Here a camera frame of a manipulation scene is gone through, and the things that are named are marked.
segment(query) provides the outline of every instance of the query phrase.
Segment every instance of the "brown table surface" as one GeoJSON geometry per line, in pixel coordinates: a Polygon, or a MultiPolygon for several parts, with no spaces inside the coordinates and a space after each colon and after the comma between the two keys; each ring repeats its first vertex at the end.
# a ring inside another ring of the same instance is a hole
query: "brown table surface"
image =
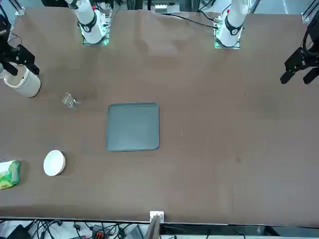
{"type": "Polygon", "coordinates": [[[306,29],[299,16],[248,15],[240,51],[147,11],[120,11],[107,47],[83,46],[75,23],[48,7],[16,21],[42,87],[28,99],[0,84],[0,159],[22,161],[1,216],[319,224],[319,83],[279,80],[306,29]],[[158,150],[106,151],[108,106],[123,102],[158,103],[158,150]],[[56,177],[43,171],[52,149],[67,160],[56,177]]]}

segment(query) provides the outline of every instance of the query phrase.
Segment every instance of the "robot mount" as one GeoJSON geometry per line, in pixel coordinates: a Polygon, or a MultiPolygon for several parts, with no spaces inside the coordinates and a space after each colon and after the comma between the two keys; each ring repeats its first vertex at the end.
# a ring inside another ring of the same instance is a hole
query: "robot mount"
{"type": "Polygon", "coordinates": [[[89,0],[65,0],[74,10],[82,35],[91,44],[98,43],[107,34],[105,13],[92,9],[89,0]]]}
{"type": "Polygon", "coordinates": [[[222,15],[222,24],[216,38],[226,47],[237,44],[246,15],[249,12],[248,0],[232,0],[229,13],[222,15]]]}

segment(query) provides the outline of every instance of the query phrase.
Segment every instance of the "glass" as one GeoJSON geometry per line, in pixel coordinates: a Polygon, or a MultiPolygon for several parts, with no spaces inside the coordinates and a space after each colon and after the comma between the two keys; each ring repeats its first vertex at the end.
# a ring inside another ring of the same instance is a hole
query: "glass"
{"type": "Polygon", "coordinates": [[[66,92],[63,96],[62,102],[68,107],[68,108],[75,108],[78,102],[71,96],[70,93],[66,92]]]}

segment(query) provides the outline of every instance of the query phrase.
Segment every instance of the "gray tray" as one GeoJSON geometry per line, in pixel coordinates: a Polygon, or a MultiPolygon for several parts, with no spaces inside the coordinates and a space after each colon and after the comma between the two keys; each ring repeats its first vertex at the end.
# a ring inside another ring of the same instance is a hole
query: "gray tray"
{"type": "Polygon", "coordinates": [[[112,104],[107,116],[106,150],[155,150],[160,145],[159,131],[156,103],[112,104]]]}

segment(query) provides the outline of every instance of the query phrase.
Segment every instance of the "white bracket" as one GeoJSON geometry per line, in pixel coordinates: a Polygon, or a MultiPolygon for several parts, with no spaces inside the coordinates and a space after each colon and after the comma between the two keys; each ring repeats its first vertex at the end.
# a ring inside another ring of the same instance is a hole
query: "white bracket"
{"type": "Polygon", "coordinates": [[[309,17],[305,17],[304,16],[304,13],[302,12],[301,13],[301,20],[303,21],[303,23],[309,23],[310,22],[310,20],[309,20],[309,17]]]}
{"type": "Polygon", "coordinates": [[[160,223],[164,223],[164,212],[163,211],[150,211],[150,222],[152,221],[153,217],[159,216],[160,223]]]}

